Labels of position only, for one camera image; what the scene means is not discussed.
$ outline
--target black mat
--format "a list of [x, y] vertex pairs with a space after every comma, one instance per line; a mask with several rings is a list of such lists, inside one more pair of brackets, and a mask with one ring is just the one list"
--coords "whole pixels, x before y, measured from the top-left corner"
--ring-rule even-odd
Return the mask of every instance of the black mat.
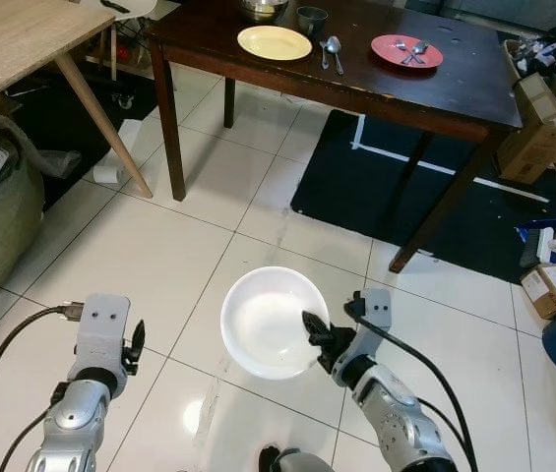
[[[91, 63], [81, 64], [79, 69], [84, 74], [109, 77], [107, 68], [99, 73], [97, 66]], [[116, 130], [125, 119], [143, 120], [156, 106], [154, 81], [121, 71], [118, 71], [117, 79], [135, 90], [133, 105], [128, 110], [122, 109], [111, 99], [109, 88], [92, 86]], [[30, 89], [35, 85], [19, 84], [19, 89], [27, 87]], [[46, 211], [102, 159], [109, 150], [109, 144], [72, 89], [60, 79], [53, 81], [49, 88], [32, 91], [14, 99], [23, 106], [15, 111], [13, 118], [37, 149], [77, 150], [82, 155], [81, 163], [67, 179], [43, 176], [43, 209]]]
[[[365, 149], [351, 149], [358, 118], [334, 110], [306, 168], [291, 207], [315, 219], [401, 245], [432, 206], [451, 176], [417, 167], [405, 185], [404, 162]], [[360, 142], [402, 155], [413, 151], [420, 131], [367, 118]], [[436, 137], [424, 160], [457, 169], [473, 144]], [[487, 180], [549, 199], [544, 204], [472, 183], [422, 249], [434, 257], [495, 277], [519, 282], [523, 249], [514, 229], [532, 219], [556, 218], [556, 172], [532, 186], [500, 180], [493, 165]]]

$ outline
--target red plate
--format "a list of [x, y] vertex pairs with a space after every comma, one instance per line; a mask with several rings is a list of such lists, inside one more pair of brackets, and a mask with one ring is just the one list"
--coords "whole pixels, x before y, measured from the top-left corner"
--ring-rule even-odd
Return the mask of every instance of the red plate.
[[[406, 51], [402, 51], [396, 47], [398, 40], [404, 41]], [[398, 66], [410, 67], [411, 69], [430, 69], [439, 66], [444, 62], [444, 56], [439, 49], [432, 44], [428, 46], [424, 54], [419, 54], [419, 58], [424, 61], [424, 64], [418, 64], [415, 59], [411, 59], [408, 64], [403, 64], [402, 61], [406, 59], [408, 51], [410, 51], [419, 39], [411, 36], [402, 36], [401, 34], [385, 34], [383, 36], [375, 37], [372, 41], [372, 49], [376, 54], [392, 62]]]

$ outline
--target dark wooden table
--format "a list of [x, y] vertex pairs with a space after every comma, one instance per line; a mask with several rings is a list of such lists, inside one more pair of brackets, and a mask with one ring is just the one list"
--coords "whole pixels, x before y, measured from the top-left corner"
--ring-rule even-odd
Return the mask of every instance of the dark wooden table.
[[[191, 0], [147, 30], [159, 116], [175, 200], [186, 195], [170, 68], [173, 61], [225, 76], [223, 125], [234, 121], [235, 81], [279, 90], [331, 106], [365, 113], [424, 130], [406, 165], [406, 176], [433, 134], [477, 143], [420, 225], [390, 264], [399, 272], [436, 230], [478, 170], [521, 119], [508, 81], [496, 32], [450, 19], [384, 6], [368, 0], [290, 0], [278, 22], [295, 29], [296, 9], [318, 6], [329, 12], [325, 33], [336, 34], [345, 74], [322, 71], [319, 47], [300, 61], [266, 61], [246, 53], [236, 36], [249, 27], [235, 0]], [[371, 50], [380, 34], [426, 39], [444, 54], [436, 70], [408, 71], [386, 63]]]

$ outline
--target toilet paper roll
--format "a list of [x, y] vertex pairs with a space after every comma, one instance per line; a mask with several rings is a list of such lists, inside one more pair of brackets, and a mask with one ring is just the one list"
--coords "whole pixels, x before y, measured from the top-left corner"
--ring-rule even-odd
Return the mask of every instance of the toilet paper roll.
[[114, 165], [95, 165], [93, 167], [93, 180], [98, 184], [117, 184], [122, 177], [122, 167]]

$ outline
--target chair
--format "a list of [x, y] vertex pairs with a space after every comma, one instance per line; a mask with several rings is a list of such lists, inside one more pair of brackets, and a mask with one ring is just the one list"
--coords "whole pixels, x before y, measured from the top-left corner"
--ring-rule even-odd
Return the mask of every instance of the chair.
[[[112, 0], [113, 3], [122, 5], [129, 10], [129, 13], [120, 13], [113, 8], [107, 8], [100, 3], [100, 0], [81, 0], [80, 5], [86, 5], [92, 8], [106, 10], [115, 15], [116, 22], [125, 20], [132, 20], [134, 18], [141, 18], [148, 15], [154, 8], [157, 0]], [[116, 25], [115, 23], [110, 27], [110, 49], [111, 49], [111, 80], [116, 80]], [[100, 58], [98, 64], [102, 64], [104, 55], [106, 31], [100, 33]]]

